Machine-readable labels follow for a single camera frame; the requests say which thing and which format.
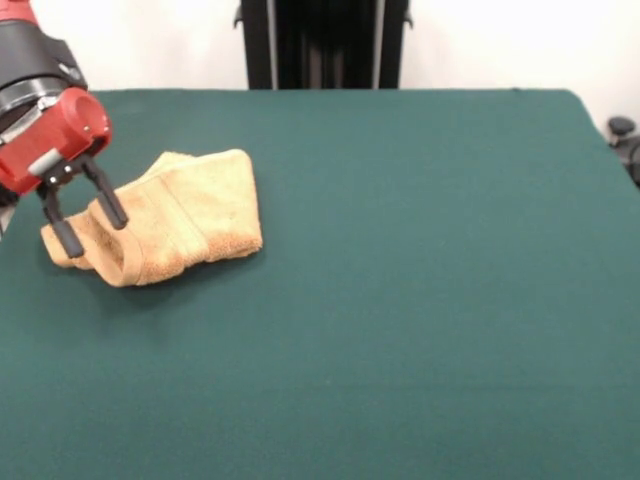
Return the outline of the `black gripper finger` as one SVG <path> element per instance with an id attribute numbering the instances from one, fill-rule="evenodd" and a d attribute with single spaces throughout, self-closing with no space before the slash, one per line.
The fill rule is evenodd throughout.
<path id="1" fill-rule="evenodd" d="M 83 157 L 81 168 L 84 175 L 97 189 L 97 200 L 111 226 L 116 230 L 124 229 L 129 218 L 117 197 L 106 173 L 95 163 L 92 157 Z"/>
<path id="2" fill-rule="evenodd" d="M 84 248 L 71 224 L 62 214 L 58 190 L 56 185 L 41 183 L 37 187 L 37 195 L 42 203 L 44 215 L 64 252 L 69 258 L 79 258 L 84 254 Z"/>

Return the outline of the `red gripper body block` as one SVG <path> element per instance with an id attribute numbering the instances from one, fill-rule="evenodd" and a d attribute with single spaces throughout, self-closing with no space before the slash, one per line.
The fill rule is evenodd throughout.
<path id="1" fill-rule="evenodd" d="M 43 97 L 1 135 L 1 184 L 27 194 L 55 165 L 95 155 L 111 138 L 111 120 L 91 93 L 68 88 L 57 98 Z"/>

